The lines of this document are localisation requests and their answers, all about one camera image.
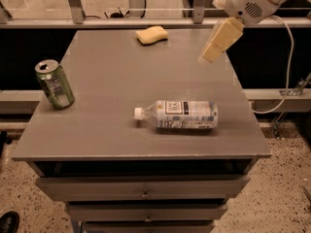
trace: can lid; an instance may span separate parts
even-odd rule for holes
[[[47,73],[50,73],[50,72],[56,70],[58,65],[59,64],[56,60],[46,59],[46,60],[39,62],[36,65],[35,70],[39,74],[47,74]]]
[[[143,116],[142,116],[142,108],[135,108],[135,111],[134,111],[134,118],[136,120],[142,120],[143,119]]]

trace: table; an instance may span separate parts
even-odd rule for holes
[[[62,61],[75,103],[56,111],[44,97],[12,159],[87,232],[210,232],[271,155],[226,55],[197,61],[210,32],[168,29],[168,41],[142,46],[135,30],[78,31]],[[155,100],[214,101],[219,125],[137,123],[134,108]]]

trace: bottle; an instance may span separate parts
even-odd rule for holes
[[[155,101],[135,108],[134,118],[156,128],[209,129],[218,125],[218,107],[209,101]]]

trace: drawer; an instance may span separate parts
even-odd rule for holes
[[[211,221],[84,223],[87,233],[209,233],[214,227]]]
[[[67,204],[67,214],[76,221],[188,221],[219,219],[225,204],[204,200],[154,201],[154,203],[107,202]]]
[[[109,201],[233,198],[247,175],[141,178],[39,178],[37,186],[53,201]]]

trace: green can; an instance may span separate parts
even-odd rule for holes
[[[37,80],[57,109],[64,109],[75,101],[70,84],[61,65],[55,60],[47,59],[39,62],[36,67]]]

